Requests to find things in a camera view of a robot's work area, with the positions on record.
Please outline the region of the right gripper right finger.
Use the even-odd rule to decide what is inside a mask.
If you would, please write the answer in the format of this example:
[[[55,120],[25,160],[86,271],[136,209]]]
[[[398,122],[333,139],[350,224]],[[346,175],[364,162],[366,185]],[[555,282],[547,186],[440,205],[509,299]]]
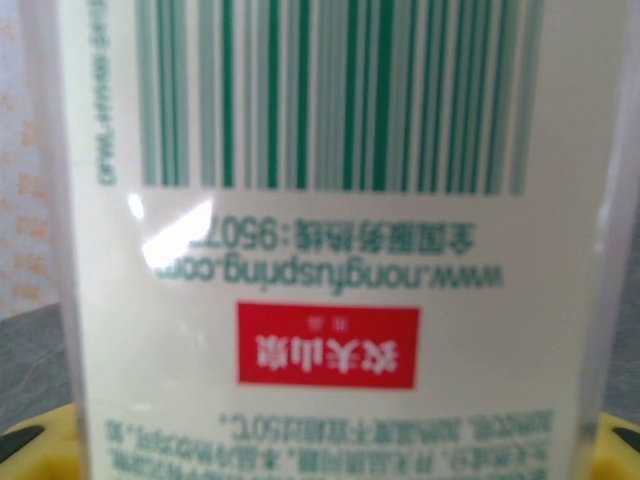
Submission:
[[[600,415],[597,480],[640,480],[640,425]]]

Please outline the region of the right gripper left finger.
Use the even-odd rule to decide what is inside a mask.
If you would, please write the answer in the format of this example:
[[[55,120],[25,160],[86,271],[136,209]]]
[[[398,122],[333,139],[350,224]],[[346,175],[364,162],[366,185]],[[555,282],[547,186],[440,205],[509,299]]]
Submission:
[[[73,403],[21,421],[0,434],[0,480],[83,480]]]

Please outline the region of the clear bottle white green label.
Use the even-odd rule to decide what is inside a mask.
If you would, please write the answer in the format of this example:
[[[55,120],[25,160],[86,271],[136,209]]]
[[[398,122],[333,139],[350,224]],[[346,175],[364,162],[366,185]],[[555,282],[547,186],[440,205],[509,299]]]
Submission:
[[[574,480],[626,0],[58,0],[91,480]]]

